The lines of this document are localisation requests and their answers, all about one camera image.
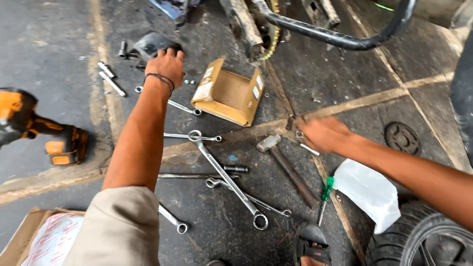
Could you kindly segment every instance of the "beige sleeve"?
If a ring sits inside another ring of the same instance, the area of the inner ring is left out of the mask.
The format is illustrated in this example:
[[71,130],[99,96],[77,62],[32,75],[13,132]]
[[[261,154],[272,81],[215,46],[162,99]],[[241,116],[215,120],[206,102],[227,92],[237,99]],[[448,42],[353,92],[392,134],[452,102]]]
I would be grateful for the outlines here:
[[99,192],[64,266],[159,266],[159,201],[146,187]]

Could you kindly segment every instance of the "open cardboard box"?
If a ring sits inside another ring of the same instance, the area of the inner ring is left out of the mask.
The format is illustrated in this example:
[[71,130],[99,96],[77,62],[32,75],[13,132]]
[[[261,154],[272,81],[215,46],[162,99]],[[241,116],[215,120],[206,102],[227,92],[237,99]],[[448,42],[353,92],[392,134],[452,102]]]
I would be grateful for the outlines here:
[[238,125],[251,126],[263,94],[261,73],[255,69],[248,79],[223,70],[224,61],[222,57],[209,64],[191,104]]
[[85,215],[85,212],[70,211],[66,209],[56,208],[54,210],[41,210],[33,208],[23,219],[17,231],[8,242],[8,245],[0,254],[0,265],[20,266],[28,257],[31,243],[35,239],[38,230],[44,224],[49,216],[56,213],[76,213]]

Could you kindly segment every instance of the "cordless impact wrench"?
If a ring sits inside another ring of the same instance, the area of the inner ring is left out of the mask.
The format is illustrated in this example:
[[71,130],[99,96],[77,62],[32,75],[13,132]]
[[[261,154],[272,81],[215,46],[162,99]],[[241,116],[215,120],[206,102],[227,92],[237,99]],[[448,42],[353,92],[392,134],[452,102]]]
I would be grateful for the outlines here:
[[88,133],[69,124],[59,124],[35,113],[38,99],[17,88],[0,88],[0,148],[15,140],[52,135],[46,153],[54,165],[76,165],[83,161]]

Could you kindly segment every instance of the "hammer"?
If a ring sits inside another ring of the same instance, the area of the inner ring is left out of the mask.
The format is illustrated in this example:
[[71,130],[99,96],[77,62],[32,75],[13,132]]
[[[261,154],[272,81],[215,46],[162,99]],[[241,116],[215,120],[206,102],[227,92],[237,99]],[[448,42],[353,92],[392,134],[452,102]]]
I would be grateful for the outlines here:
[[292,184],[296,187],[299,191],[300,195],[304,199],[304,201],[309,205],[311,209],[318,206],[319,199],[312,193],[312,191],[307,187],[304,183],[304,180],[300,177],[300,175],[294,170],[292,165],[289,161],[284,157],[281,151],[276,146],[279,142],[281,142],[281,137],[279,135],[270,135],[269,137],[265,138],[262,142],[258,143],[256,147],[260,152],[269,153],[276,159],[276,161],[281,166],[282,170],[289,176]]

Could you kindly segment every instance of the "black wrist band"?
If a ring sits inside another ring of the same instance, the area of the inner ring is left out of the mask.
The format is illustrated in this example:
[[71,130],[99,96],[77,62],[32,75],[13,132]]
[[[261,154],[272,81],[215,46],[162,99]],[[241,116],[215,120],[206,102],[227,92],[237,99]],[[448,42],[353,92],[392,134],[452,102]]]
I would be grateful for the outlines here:
[[143,84],[145,83],[146,78],[148,76],[154,76],[154,77],[158,78],[159,80],[161,80],[162,82],[166,83],[169,87],[169,97],[171,97],[171,95],[173,94],[173,90],[174,90],[174,82],[170,78],[168,78],[166,76],[163,76],[161,74],[157,74],[157,73],[148,73],[145,76],[145,80],[143,81]]

